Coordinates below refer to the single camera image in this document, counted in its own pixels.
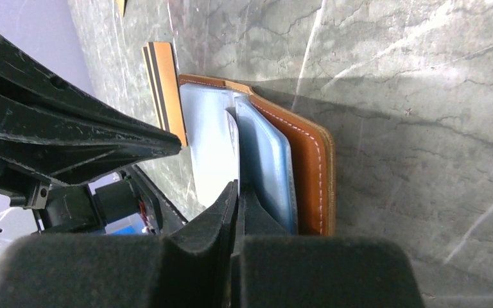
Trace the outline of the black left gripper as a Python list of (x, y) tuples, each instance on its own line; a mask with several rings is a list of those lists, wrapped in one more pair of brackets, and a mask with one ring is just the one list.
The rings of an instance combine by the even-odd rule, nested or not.
[(94, 192), (81, 184), (180, 150), (176, 135), (80, 90), (0, 34), (0, 195), (45, 232), (98, 232), (140, 213), (126, 180)]

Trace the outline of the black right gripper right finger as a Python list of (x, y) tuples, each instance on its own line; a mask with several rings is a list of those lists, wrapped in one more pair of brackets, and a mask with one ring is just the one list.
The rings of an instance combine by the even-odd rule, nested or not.
[(291, 235), (251, 187), (238, 200), (232, 307), (423, 307), (403, 249), (384, 239)]

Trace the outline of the silver card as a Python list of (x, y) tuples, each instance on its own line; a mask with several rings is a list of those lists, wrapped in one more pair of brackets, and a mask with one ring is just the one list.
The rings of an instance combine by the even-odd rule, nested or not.
[(238, 181), (238, 196), (240, 195), (241, 171), (240, 171), (240, 148), (239, 148), (239, 130), (234, 116), (225, 111), (228, 121), (230, 147), (231, 147), (231, 174), (234, 180)]

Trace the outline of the brown leather card holder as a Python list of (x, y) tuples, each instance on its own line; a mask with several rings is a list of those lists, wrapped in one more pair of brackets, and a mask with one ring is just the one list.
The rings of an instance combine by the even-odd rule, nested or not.
[(212, 205), (231, 181), (225, 111), (239, 130), (241, 183), (291, 234), (333, 235), (336, 146), (326, 128), (234, 81), (183, 74), (180, 98), (196, 197)]

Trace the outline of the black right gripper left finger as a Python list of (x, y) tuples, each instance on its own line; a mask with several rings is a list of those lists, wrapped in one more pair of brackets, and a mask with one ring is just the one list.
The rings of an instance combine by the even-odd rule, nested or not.
[(0, 307), (222, 307), (238, 183), (166, 235), (29, 235), (0, 258)]

